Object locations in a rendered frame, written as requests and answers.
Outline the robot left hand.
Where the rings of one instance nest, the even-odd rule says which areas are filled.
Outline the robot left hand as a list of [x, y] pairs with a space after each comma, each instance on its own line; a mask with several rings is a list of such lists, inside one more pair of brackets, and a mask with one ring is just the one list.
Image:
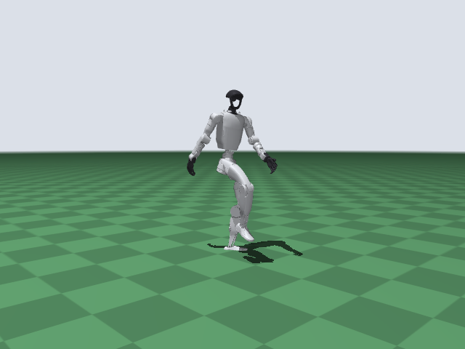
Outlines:
[[264, 162], [267, 162], [267, 165], [268, 167], [270, 168], [271, 170], [271, 173], [272, 174], [276, 169], [277, 169], [277, 164], [275, 163], [276, 162], [276, 159], [273, 159], [273, 158], [270, 158], [270, 156], [267, 154], [267, 153], [264, 153], [264, 155], [266, 156], [264, 158]]

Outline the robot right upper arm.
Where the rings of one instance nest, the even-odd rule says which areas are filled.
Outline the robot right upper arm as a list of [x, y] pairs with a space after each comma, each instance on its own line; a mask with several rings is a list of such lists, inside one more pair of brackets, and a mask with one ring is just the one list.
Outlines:
[[210, 134], [214, 131], [215, 126], [221, 122], [223, 118], [222, 113], [212, 113], [209, 117], [209, 122], [206, 125], [206, 128], [204, 130], [204, 138], [201, 141], [202, 143], [209, 144], [211, 138], [209, 137]]

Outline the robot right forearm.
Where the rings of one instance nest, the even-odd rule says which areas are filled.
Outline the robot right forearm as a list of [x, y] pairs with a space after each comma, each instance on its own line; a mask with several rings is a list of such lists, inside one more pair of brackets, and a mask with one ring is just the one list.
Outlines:
[[204, 138], [204, 135], [201, 135], [200, 139], [198, 140], [198, 142], [196, 143], [197, 145], [195, 146], [195, 148], [193, 149], [192, 153], [189, 155], [189, 159], [192, 161], [192, 158], [196, 157], [199, 157], [202, 149], [204, 148], [204, 144], [201, 142]]

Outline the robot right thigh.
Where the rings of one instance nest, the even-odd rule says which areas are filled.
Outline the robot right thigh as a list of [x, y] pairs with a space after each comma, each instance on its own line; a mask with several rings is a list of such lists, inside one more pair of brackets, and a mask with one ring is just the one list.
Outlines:
[[218, 166], [217, 171], [223, 175], [228, 175], [231, 179], [247, 187], [247, 195], [250, 190], [254, 192], [254, 186], [250, 183], [244, 171], [235, 163], [222, 159]]

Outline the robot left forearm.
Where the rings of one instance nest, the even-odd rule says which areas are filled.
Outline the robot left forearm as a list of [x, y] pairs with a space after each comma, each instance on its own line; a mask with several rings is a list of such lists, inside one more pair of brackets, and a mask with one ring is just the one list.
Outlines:
[[264, 155], [264, 153], [266, 153], [266, 151], [265, 151], [264, 148], [262, 147], [262, 144], [260, 143], [260, 141], [259, 141], [258, 143], [255, 143], [255, 144], [253, 145], [253, 148], [254, 148], [254, 150], [256, 150], [256, 152], [258, 153], [258, 156], [260, 156], [260, 158], [261, 158], [262, 160], [264, 160], [264, 158], [266, 157], [266, 156]]

